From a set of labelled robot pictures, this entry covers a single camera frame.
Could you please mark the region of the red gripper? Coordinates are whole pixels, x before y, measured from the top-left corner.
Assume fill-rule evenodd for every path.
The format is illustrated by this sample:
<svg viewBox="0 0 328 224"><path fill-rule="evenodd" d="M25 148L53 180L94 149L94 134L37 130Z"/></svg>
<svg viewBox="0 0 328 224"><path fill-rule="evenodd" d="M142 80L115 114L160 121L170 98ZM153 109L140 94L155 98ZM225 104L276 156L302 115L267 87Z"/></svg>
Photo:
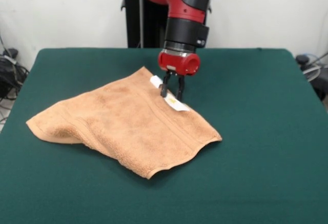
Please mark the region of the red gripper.
<svg viewBox="0 0 328 224"><path fill-rule="evenodd" d="M161 51L158 56L158 64L162 70L166 71L161 85L160 96L163 98L167 97L168 83L173 71L178 74L178 89L175 97L177 100L182 100L185 89L185 76L194 75L199 70L199 56L196 53L173 54Z"/></svg>

